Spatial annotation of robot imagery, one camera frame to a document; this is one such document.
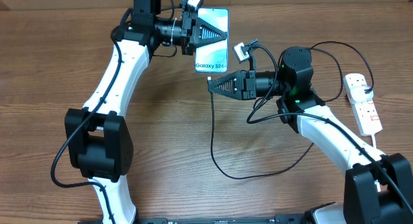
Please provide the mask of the Galaxy smartphone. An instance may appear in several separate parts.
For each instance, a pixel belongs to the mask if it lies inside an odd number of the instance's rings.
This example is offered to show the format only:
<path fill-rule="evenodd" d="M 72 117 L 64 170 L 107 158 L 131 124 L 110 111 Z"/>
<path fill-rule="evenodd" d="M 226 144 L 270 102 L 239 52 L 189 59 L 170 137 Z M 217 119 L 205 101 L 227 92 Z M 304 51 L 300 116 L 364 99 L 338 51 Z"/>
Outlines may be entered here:
<path fill-rule="evenodd" d="M 228 69 L 229 11 L 226 8 L 200 8 L 195 48 L 195 70 L 223 73 Z"/>

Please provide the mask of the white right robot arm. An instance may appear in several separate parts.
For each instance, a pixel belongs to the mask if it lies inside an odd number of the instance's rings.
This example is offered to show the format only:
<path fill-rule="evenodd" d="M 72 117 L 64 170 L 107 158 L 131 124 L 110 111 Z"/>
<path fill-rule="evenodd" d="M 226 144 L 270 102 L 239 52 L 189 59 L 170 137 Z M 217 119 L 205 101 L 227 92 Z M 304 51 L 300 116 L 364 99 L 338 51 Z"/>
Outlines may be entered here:
<path fill-rule="evenodd" d="M 317 145 L 345 179 L 344 202 L 306 211 L 302 223 L 411 223 L 412 169 L 401 154 L 387 155 L 357 137 L 332 113 L 312 88 L 309 48 L 290 47 L 275 61 L 272 72 L 257 72 L 253 48 L 242 47 L 238 70 L 208 79 L 208 91 L 237 100 L 276 97 L 276 116 Z"/>

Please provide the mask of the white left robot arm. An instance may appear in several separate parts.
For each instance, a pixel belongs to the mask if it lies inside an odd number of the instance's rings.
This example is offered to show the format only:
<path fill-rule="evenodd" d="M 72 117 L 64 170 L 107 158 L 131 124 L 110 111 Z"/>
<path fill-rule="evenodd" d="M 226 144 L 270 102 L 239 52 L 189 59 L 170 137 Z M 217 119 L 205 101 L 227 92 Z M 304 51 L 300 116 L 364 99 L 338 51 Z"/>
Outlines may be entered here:
<path fill-rule="evenodd" d="M 102 223 L 137 223 L 126 175 L 134 146 L 126 125 L 126 112 L 142 73 L 159 46 L 171 46 L 194 56 L 197 72 L 226 72 L 228 68 L 229 11 L 203 6 L 204 0 L 181 0 L 170 11 L 180 17 L 162 17 L 161 0 L 133 0 L 111 31 L 111 60 L 94 93 L 82 108 L 65 116 L 71 165 L 94 188 Z"/>

